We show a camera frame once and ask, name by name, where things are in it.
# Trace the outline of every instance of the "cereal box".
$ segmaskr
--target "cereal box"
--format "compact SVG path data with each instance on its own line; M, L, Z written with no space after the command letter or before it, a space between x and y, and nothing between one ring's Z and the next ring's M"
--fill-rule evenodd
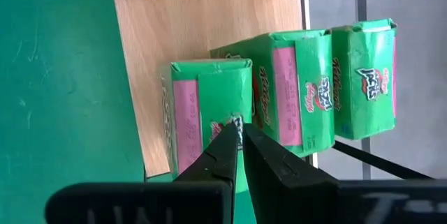
M359 140L395 127L395 34L391 19L332 30L336 135Z
M175 62L163 68L164 136L174 177L187 169L229 122L240 128L236 191L247 180L242 124L251 123L249 59Z
M211 51L253 61L253 122L303 157L334 144L330 31L267 33Z

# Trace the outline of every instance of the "kellogg's froot loops box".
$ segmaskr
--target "kellogg's froot loops box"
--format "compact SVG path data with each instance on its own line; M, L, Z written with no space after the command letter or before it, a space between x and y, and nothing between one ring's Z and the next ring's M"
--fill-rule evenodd
M253 61L254 123L298 156L334 144L330 31L268 33L211 51Z
M173 177L187 169L221 129L251 123L251 60L175 62L163 67L165 140ZM238 154L236 191L248 189L242 151Z
M395 34L391 19L332 29L336 135L359 140L395 127Z

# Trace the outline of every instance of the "wooden surface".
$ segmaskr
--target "wooden surface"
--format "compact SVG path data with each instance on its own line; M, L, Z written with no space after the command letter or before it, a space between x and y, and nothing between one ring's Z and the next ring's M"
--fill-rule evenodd
M148 175L168 171L158 67L260 33L301 29L300 0L115 0Z

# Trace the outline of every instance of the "pink label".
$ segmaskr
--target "pink label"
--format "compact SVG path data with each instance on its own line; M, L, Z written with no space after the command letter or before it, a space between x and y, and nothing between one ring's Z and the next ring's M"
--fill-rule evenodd
M275 49L273 66L280 142L284 146L302 145L295 48Z
M393 55L393 113L394 117L396 117L396 37L394 37L394 55Z
M202 153L197 81L175 81L175 130L179 173Z

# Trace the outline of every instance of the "gray wall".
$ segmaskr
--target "gray wall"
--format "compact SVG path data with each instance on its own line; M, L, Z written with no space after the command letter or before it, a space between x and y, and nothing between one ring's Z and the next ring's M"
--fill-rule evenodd
M355 0L309 0L312 28L355 22ZM444 0L367 0L368 19L391 17L397 30L397 127L371 139L373 154L433 177L447 177L447 30ZM354 146L360 148L359 142ZM360 179L361 163L329 150L322 169ZM394 176L372 169L373 179Z

